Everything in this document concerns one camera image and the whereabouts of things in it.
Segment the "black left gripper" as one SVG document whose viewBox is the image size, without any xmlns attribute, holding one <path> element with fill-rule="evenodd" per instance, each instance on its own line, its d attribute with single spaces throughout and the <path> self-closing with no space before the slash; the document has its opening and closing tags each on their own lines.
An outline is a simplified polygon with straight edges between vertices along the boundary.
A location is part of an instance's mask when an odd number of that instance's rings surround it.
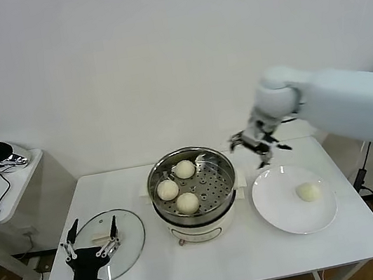
<svg viewBox="0 0 373 280">
<path fill-rule="evenodd" d="M 68 231 L 66 240 L 60 244 L 67 255 L 66 262 L 74 273 L 72 280 L 97 280 L 99 270 L 109 262 L 110 253 L 114 253 L 119 246 L 118 228 L 116 227 L 116 216 L 112 216 L 109 240 L 100 248 L 79 248 L 74 250 L 76 240 L 78 219 L 74 221 Z"/>
</svg>

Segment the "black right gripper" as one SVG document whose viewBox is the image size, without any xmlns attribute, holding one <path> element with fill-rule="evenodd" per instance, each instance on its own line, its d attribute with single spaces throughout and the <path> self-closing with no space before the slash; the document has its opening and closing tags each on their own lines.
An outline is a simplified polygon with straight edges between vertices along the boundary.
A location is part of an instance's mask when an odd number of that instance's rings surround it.
<svg viewBox="0 0 373 280">
<path fill-rule="evenodd" d="M 273 158 L 274 152 L 279 150 L 292 150 L 292 147 L 279 142 L 274 138 L 273 134 L 277 129 L 277 121 L 275 119 L 265 119 L 250 117 L 247 121 L 247 126 L 242 132 L 231 135 L 229 138 L 229 151 L 235 150 L 237 145 L 251 149 L 260 159 L 259 169 L 268 166 Z"/>
</svg>

